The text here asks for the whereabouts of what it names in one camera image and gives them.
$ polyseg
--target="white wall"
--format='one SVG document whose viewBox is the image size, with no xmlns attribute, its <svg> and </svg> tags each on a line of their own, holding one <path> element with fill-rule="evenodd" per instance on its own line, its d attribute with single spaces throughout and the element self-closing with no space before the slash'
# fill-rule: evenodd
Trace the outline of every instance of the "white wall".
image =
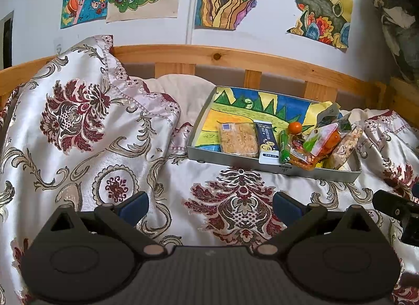
<svg viewBox="0 0 419 305">
<path fill-rule="evenodd" d="M 62 0 L 0 0 L 0 19 L 14 10 L 13 65 L 53 55 L 95 34 L 113 34 L 114 44 L 182 44 L 186 37 L 189 0 L 180 0 L 177 19 L 143 19 L 106 24 L 96 20 L 60 29 Z M 299 17 L 295 0 L 257 0 L 235 31 L 196 29 L 193 44 L 265 52 L 352 75 L 386 80 L 396 72 L 384 42 L 381 24 L 370 0 L 354 0 L 346 52 L 287 34 Z"/>
</svg>

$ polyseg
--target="orange fruit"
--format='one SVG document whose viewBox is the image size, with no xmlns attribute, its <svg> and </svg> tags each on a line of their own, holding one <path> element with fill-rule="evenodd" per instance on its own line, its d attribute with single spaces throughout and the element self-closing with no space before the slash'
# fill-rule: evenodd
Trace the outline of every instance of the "orange fruit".
<svg viewBox="0 0 419 305">
<path fill-rule="evenodd" d="M 302 125 L 300 122 L 292 122 L 288 125 L 288 132 L 291 135 L 297 135 L 302 131 Z"/>
</svg>

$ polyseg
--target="landscape painting in box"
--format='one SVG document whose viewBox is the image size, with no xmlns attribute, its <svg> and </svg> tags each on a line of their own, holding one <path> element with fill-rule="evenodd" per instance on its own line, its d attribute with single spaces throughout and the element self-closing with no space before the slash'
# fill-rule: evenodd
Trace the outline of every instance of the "landscape painting in box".
<svg viewBox="0 0 419 305">
<path fill-rule="evenodd" d="M 309 132 L 316 124 L 317 114 L 331 104 L 312 104 L 309 100 L 282 94 L 219 86 L 195 147 L 221 151 L 219 123 L 247 123 L 254 120 L 271 122 L 278 142 L 280 131 L 292 122 L 300 122 L 303 132 Z"/>
</svg>

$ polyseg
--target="bedspread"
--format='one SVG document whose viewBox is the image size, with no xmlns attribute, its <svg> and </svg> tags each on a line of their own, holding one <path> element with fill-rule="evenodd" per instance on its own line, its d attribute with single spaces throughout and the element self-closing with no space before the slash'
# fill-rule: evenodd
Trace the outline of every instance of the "bedspread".
<svg viewBox="0 0 419 305">
<path fill-rule="evenodd" d="M 401 243 L 399 223 L 371 203 L 378 189 L 418 201 L 411 187 L 419 181 L 419 135 L 395 112 L 352 111 L 351 121 L 365 122 L 353 184 L 190 161 L 186 141 L 213 84 L 191 75 L 129 77 L 111 48 L 107 35 L 73 46 L 18 87 L 0 113 L 0 305 L 31 299 L 20 260 L 57 206 L 90 211 L 140 190 L 150 210 L 137 228 L 168 248 L 255 248 L 285 228 L 272 213 L 280 190 L 329 210 L 361 204 L 403 271 L 419 271 L 419 249 Z M 397 285 L 393 300 L 417 304 L 418 289 Z"/>
</svg>

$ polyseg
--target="wooden bed frame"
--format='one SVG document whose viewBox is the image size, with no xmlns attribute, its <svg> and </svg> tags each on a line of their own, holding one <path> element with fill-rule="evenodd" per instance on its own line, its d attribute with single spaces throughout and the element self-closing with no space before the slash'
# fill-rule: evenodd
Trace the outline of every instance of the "wooden bed frame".
<svg viewBox="0 0 419 305">
<path fill-rule="evenodd" d="M 365 82 L 328 68 L 259 52 L 197 45 L 134 45 L 113 47 L 111 53 L 122 64 L 155 63 L 155 77 L 169 73 L 195 74 L 196 65 L 241 68 L 243 86 L 258 89 L 262 73 L 276 74 L 305 82 L 301 96 L 319 102 L 335 101 L 338 91 L 360 96 L 370 109 L 392 109 L 419 127 L 419 93 L 414 86 L 392 78 L 389 85 Z M 0 71 L 0 103 L 11 91 L 30 80 L 54 58 L 45 57 Z"/>
</svg>

